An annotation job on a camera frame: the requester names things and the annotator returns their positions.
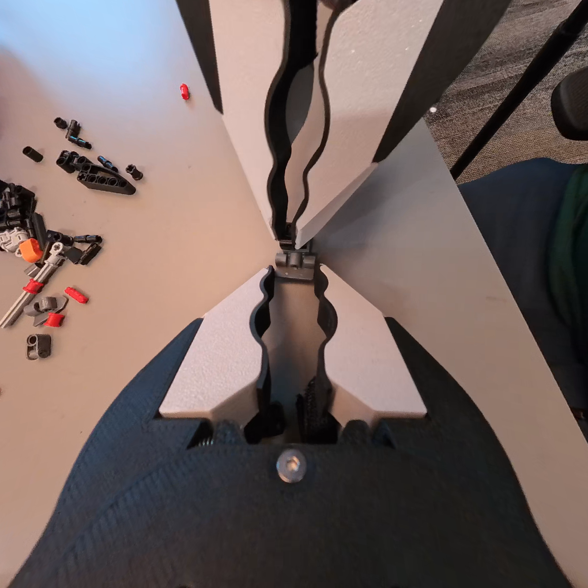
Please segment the cluster of dark grey connectors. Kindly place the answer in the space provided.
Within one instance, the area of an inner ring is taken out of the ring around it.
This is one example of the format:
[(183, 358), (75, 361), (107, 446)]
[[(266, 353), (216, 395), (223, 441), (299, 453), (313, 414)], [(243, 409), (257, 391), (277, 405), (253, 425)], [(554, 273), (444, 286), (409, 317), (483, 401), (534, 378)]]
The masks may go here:
[[(33, 327), (44, 327), (47, 313), (62, 313), (68, 304), (67, 296), (46, 296), (24, 308), (26, 316), (33, 317)], [(52, 339), (49, 334), (30, 334), (26, 340), (26, 357), (29, 360), (46, 359), (51, 355)]]

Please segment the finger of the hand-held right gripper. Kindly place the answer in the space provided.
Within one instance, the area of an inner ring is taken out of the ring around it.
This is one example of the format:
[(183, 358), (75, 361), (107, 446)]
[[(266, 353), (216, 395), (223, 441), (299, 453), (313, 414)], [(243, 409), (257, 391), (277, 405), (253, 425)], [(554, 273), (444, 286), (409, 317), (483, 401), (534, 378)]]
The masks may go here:
[(268, 230), (286, 234), (288, 1), (210, 1), (222, 118)]
[(378, 146), (442, 1), (356, 1), (333, 14), (319, 65), (323, 137), (303, 172), (295, 247), (314, 238), (375, 170)]

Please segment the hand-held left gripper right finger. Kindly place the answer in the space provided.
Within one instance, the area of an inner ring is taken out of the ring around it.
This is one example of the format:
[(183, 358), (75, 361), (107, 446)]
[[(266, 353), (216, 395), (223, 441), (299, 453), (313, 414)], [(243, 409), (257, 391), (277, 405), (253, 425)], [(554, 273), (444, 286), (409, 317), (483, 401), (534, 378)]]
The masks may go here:
[(325, 264), (316, 272), (319, 349), (316, 407), (344, 428), (421, 419), (427, 408), (381, 311)]

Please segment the person's green shirt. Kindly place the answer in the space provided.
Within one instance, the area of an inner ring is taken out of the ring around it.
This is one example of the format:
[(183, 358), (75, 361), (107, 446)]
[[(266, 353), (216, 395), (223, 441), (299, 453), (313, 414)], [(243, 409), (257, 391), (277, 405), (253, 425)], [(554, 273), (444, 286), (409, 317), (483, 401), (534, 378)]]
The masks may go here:
[(587, 336), (587, 165), (564, 191), (548, 249), (548, 285), (562, 320)]

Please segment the grey lego block assembly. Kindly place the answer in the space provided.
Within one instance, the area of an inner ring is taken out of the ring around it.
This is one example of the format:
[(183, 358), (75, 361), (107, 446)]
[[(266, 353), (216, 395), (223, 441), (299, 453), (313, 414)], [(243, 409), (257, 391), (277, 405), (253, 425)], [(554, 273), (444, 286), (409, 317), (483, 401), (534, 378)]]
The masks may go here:
[(275, 276), (283, 280), (313, 282), (317, 257), (312, 252), (286, 250), (275, 255)]

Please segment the person's dark trousers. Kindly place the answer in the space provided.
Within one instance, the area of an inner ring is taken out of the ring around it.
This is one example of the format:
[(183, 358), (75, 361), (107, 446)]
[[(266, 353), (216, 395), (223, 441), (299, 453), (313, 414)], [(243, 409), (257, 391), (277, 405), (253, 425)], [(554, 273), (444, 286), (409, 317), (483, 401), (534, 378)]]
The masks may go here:
[(577, 336), (562, 320), (548, 285), (553, 228), (566, 186), (580, 166), (531, 159), (463, 183), (459, 189), (587, 437), (587, 336)]

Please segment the black office chair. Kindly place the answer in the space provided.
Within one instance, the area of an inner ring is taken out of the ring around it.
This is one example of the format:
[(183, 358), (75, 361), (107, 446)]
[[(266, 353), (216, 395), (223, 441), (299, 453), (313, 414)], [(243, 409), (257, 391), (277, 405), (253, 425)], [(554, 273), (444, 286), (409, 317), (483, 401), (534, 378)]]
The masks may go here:
[(555, 126), (571, 141), (587, 141), (587, 67), (565, 76), (550, 99)]

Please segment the long grey lego axle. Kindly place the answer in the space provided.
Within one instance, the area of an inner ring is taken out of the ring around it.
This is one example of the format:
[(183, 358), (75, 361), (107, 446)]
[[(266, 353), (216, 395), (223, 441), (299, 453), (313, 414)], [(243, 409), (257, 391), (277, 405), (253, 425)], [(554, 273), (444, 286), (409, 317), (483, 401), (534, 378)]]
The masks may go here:
[(24, 308), (34, 300), (50, 281), (51, 277), (65, 261), (64, 251), (65, 246), (63, 243), (55, 242), (52, 244), (43, 267), (40, 268), (40, 271), (35, 277), (30, 278), (29, 282), (23, 287), (23, 293), (2, 318), (2, 329), (11, 327), (19, 319), (21, 314), (23, 314)]

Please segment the black metal leg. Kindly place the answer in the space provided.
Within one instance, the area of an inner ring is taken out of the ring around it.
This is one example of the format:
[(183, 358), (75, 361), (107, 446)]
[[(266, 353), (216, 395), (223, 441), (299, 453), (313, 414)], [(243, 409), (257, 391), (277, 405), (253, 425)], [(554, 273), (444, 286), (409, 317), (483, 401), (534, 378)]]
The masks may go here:
[(580, 1), (567, 19), (554, 29), (518, 82), (453, 164), (450, 173), (454, 180), (459, 178), (526, 97), (554, 69), (586, 26), (587, 1)]

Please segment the pile of black lego pieces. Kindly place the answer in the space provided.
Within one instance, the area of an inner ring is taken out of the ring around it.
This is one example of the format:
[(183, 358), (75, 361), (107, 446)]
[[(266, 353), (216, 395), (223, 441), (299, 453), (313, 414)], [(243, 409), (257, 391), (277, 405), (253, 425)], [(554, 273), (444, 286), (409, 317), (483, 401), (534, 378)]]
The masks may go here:
[(43, 247), (43, 256), (33, 268), (41, 268), (55, 242), (65, 246), (65, 258), (76, 265), (89, 264), (102, 250), (99, 235), (70, 236), (47, 229), (43, 216), (36, 211), (33, 191), (14, 183), (1, 181), (1, 251), (21, 258), (19, 243), (34, 238)]

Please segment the cluster of black lego beams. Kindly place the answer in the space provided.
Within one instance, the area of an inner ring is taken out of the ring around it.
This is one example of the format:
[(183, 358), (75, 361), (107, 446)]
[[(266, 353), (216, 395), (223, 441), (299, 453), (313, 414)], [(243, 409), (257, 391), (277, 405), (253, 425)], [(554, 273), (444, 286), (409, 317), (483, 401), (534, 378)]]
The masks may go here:
[[(92, 149), (89, 141), (81, 138), (81, 124), (71, 119), (67, 121), (57, 117), (54, 119), (57, 128), (65, 131), (66, 140), (80, 149)], [(69, 175), (74, 174), (77, 181), (88, 189), (120, 195), (135, 195), (135, 185), (123, 177), (118, 168), (99, 155), (98, 163), (77, 151), (63, 150), (56, 159), (56, 165)]]

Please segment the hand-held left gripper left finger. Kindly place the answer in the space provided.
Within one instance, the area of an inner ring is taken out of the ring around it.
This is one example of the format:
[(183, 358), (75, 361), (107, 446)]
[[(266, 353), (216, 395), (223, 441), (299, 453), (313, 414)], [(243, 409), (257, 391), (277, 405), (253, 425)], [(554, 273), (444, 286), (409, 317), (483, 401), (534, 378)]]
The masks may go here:
[(268, 350), (275, 269), (263, 268), (208, 311), (159, 407), (165, 418), (231, 420), (241, 428), (270, 404)]

